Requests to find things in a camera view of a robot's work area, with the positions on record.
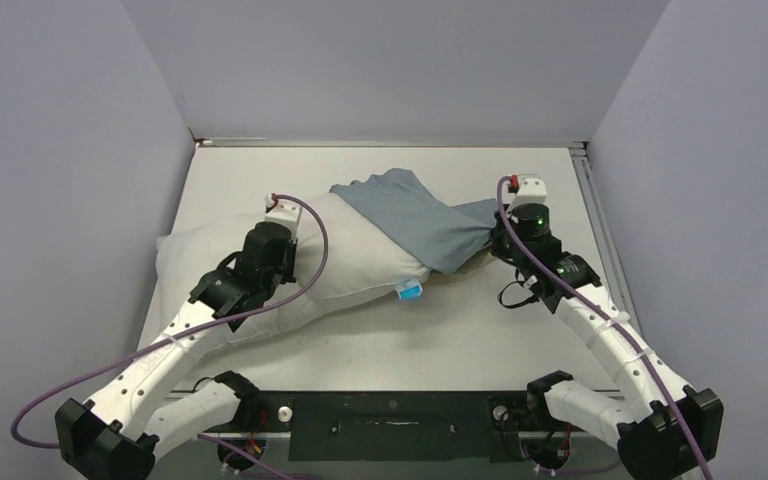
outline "white pillow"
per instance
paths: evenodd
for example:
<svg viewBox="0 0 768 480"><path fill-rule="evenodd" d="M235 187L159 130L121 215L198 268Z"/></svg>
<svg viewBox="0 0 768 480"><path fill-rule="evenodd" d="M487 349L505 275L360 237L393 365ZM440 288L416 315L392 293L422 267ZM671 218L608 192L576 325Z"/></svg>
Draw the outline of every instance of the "white pillow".
<svg viewBox="0 0 768 480"><path fill-rule="evenodd" d="M430 270L390 240L337 195L327 193L308 202L328 230L328 263L319 280L298 299L247 319L237 330L239 342L264 340L299 328L326 313L354 307L392 293L396 284L425 281ZM189 298L205 273L229 253L243 248L246 234L263 213L221 218L194 230L157 239L160 314L165 324ZM319 267L322 234L304 212L298 230L295 276L298 283L278 287L268 303L297 292Z"/></svg>

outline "gray pillowcase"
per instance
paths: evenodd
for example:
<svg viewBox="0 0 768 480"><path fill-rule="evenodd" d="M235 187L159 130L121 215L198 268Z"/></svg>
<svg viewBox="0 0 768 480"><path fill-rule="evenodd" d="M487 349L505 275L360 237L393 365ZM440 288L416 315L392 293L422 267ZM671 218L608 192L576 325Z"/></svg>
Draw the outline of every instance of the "gray pillowcase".
<svg viewBox="0 0 768 480"><path fill-rule="evenodd" d="M489 241L496 200L450 207L402 168L371 175L365 182L334 185L338 195L423 265L455 273Z"/></svg>

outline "white wall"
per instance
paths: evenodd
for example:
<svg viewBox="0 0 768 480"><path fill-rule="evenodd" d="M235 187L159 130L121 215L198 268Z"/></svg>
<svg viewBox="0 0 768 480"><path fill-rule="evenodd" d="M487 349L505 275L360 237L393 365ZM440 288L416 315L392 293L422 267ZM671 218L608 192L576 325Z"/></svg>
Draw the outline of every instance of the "white wall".
<svg viewBox="0 0 768 480"><path fill-rule="evenodd" d="M668 0L123 0L201 137L584 140Z"/></svg>
<svg viewBox="0 0 768 480"><path fill-rule="evenodd" d="M118 0L0 2L0 479L77 475L10 421L133 348L191 153ZM23 431L54 440L57 406Z"/></svg>
<svg viewBox="0 0 768 480"><path fill-rule="evenodd" d="M768 2L673 0L590 144L642 328L768 479Z"/></svg>

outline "cable tie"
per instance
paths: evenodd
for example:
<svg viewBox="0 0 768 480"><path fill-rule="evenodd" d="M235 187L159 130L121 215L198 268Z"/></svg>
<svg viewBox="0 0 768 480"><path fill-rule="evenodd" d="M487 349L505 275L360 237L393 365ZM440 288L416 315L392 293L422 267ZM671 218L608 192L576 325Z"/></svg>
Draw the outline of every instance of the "cable tie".
<svg viewBox="0 0 768 480"><path fill-rule="evenodd" d="M187 357L190 360L190 362L192 362L193 365L198 363L198 360L193 358L190 355L190 352L187 351L187 347L185 347L184 344L181 343L180 340L175 338L175 335L171 335L171 334L168 334L166 332L160 332L160 336L163 337L163 338L168 338L172 342L172 345L175 345L176 347L180 348L181 352L184 354L184 356Z"/></svg>
<svg viewBox="0 0 768 480"><path fill-rule="evenodd" d="M586 343L587 348L590 349L593 346L593 343L596 342L596 340L599 338L599 336L601 336L605 330L613 327L615 323L616 322L614 322L614 319L612 318L610 320L605 320L601 325L594 328L593 336L590 337L590 340L588 340Z"/></svg>
<svg viewBox="0 0 768 480"><path fill-rule="evenodd" d="M626 365L628 365L630 363L634 363L634 362L640 360L641 357L645 357L646 355L649 355L650 353L654 353L650 347L644 348L642 351L640 351L640 353L638 353L637 355L631 357L631 359L629 359L628 361L624 362L623 363L623 367L625 367Z"/></svg>

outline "small white knob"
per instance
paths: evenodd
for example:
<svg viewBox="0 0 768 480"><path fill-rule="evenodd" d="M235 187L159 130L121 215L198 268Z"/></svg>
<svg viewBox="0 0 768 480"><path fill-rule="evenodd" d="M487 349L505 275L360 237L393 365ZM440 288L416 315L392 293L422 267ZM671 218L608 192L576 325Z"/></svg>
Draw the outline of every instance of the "small white knob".
<svg viewBox="0 0 768 480"><path fill-rule="evenodd" d="M293 418L293 409L291 409L290 407L281 407L278 409L278 420L281 420L282 422L287 423L292 418Z"/></svg>

